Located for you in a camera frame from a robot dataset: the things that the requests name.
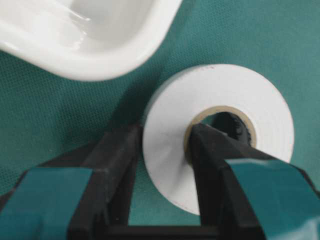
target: teal clamp pad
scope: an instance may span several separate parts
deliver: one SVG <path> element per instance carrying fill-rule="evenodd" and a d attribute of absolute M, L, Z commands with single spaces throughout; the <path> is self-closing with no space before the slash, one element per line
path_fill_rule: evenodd
<path fill-rule="evenodd" d="M 320 200 L 301 173 L 278 159 L 226 160 L 268 240 L 318 240 Z"/>
<path fill-rule="evenodd" d="M 36 167 L 0 212 L 0 239 L 66 240 L 92 169 Z"/>

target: teal fabric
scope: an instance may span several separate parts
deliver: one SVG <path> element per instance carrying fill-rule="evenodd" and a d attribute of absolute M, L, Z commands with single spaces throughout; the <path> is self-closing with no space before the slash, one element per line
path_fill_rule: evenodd
<path fill-rule="evenodd" d="M 24 170 L 139 121 L 151 95 L 173 74 L 218 63 L 257 71 L 279 89 L 294 121 L 292 162 L 320 188 L 319 23 L 318 0 L 184 0 L 145 64 L 95 83 L 64 79 L 0 53 L 0 193 Z M 199 217 L 162 197 L 141 160 L 129 222 L 199 224 Z"/>

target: cardboard core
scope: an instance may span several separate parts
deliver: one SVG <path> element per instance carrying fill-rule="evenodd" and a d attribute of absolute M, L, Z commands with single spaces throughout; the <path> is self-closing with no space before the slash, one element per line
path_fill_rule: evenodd
<path fill-rule="evenodd" d="M 220 124 L 218 122 L 214 123 L 214 121 L 211 122 L 211 117 L 214 117 L 216 120 L 220 117 Z M 222 126 L 222 118 L 224 118 L 224 120 L 227 121 L 226 124 L 229 124 L 229 126 L 226 126 L 226 124 L 225 126 Z M 247 115 L 245 115 L 242 111 L 231 106 L 214 106 L 196 115 L 185 131 L 183 149 L 185 157 L 189 163 L 191 162 L 191 154 L 188 148 L 190 133 L 193 125 L 202 122 L 217 128 L 218 130 L 224 132 L 231 138 L 234 138 L 245 144 L 249 144 L 253 148 L 255 148 L 257 145 L 256 131 L 254 125 L 252 124 Z"/>

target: white tape roll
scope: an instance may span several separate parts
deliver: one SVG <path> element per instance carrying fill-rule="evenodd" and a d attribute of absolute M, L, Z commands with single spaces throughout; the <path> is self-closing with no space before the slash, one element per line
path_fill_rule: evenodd
<path fill-rule="evenodd" d="M 293 152 L 294 125 L 288 105 L 259 73 L 215 64 L 175 74 L 153 95 L 146 109 L 143 155 L 159 192 L 193 214 L 199 214 L 199 207 L 193 169 L 185 159 L 186 130 L 199 113 L 223 111 L 224 106 L 250 120 L 258 150 L 286 162 Z"/>

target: clamp jaw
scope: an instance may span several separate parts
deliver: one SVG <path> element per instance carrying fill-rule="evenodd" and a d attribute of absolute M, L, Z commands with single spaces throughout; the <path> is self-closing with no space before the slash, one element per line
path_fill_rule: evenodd
<path fill-rule="evenodd" d="M 316 221 L 320 216 L 319 198 L 302 169 L 204 124 L 193 126 L 189 140 L 201 226 L 128 226 L 141 137 L 142 128 L 138 125 L 107 132 L 99 142 L 87 144 L 39 165 L 36 170 L 25 172 L 9 193 L 0 196 L 0 236 L 5 236 L 6 240 L 17 239 L 14 232 L 2 232 L 5 228 L 12 228 L 26 231 L 20 232 L 20 239 L 34 239 L 32 236 L 36 235 L 43 236 L 38 239 L 50 239 L 52 226 L 55 226 L 55 230 L 61 231 L 60 239 L 263 240 L 272 239 L 276 234 L 273 229 L 286 236 L 290 235 L 290 231 L 300 231 L 298 227 L 306 222 L 319 226 Z M 66 170 L 71 171 L 73 177 L 65 175 Z M 256 177 L 254 173 L 267 177 Z M 32 179 L 34 186 L 30 187 L 28 182 Z M 36 193 L 41 187 L 40 182 L 47 186 L 43 190 L 46 195 L 42 191 Z M 70 187 L 47 191 L 59 182 Z M 258 183 L 260 188 L 251 183 Z M 272 196 L 267 194 L 278 190 L 277 186 L 287 188 Z M 301 194 L 304 200 L 298 202 L 298 198 L 296 202 L 291 201 L 291 204 L 300 203 L 300 206 L 296 209 L 289 206 L 283 210 L 276 203 L 286 197 L 283 192 L 291 197 L 292 194 Z M 28 199 L 32 204 L 22 205 L 22 200 L 28 202 Z M 66 214 L 68 211 L 61 215 L 59 210 L 64 207 L 63 204 L 52 205 L 66 203 L 69 199 L 75 199 L 68 208 L 72 209 L 69 215 Z M 294 223 L 286 228 L 281 221 L 275 221 L 277 227 L 270 228 L 270 219 L 264 215 L 266 208 L 270 208 L 270 212 L 280 211 L 284 218 L 294 219 Z M 24 228 L 29 217 L 26 213 L 30 212 L 38 214 L 40 221 Z M 53 219 L 59 218 L 68 221 L 63 223 L 62 220 L 60 225 L 54 225 Z"/>

